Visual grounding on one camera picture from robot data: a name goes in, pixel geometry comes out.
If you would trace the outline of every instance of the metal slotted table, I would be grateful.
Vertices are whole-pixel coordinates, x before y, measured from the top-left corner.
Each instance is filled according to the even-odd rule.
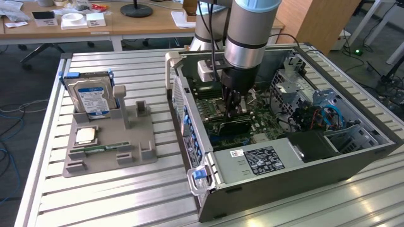
[[[64,178],[65,147],[73,105],[56,77],[16,226],[267,227],[372,226],[404,224],[404,148],[372,163],[339,184],[292,196],[223,219],[199,223],[195,200],[165,95],[165,50],[77,53],[61,59],[59,72],[112,69],[116,84],[127,86],[127,105],[151,105],[159,160],[103,173]],[[404,138],[404,123],[337,69],[309,53],[356,99]],[[313,70],[317,88],[327,82]]]

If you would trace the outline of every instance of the black lamp base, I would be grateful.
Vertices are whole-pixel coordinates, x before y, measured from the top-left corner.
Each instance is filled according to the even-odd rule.
[[[137,4],[137,9],[133,4],[125,5],[120,8],[123,15],[128,17],[147,17],[152,15],[153,9],[145,5]]]

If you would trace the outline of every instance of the blue hard drive label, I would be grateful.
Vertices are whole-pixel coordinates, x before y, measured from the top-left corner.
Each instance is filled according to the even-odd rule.
[[[273,147],[245,151],[244,156],[255,175],[261,175],[285,168]]]
[[[92,116],[105,115],[109,112],[109,107],[103,98],[104,88],[88,87],[80,88],[77,91],[85,112]]]

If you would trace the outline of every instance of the green circuit board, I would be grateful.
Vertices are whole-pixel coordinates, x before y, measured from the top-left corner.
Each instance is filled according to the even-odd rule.
[[[276,121],[276,116],[265,105],[263,96],[259,93],[248,95],[245,99],[247,113],[227,121],[221,98],[196,99],[196,106],[215,151],[275,140],[285,133]]]

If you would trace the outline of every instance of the chair wheel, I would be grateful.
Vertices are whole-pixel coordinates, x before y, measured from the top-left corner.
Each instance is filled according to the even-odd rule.
[[[87,46],[93,48],[95,47],[95,43],[93,42],[87,42]]]
[[[28,49],[25,45],[17,45],[17,47],[21,51],[25,51]]]
[[[32,65],[28,65],[28,64],[23,64],[21,65],[21,68],[27,71],[29,71],[32,69]]]

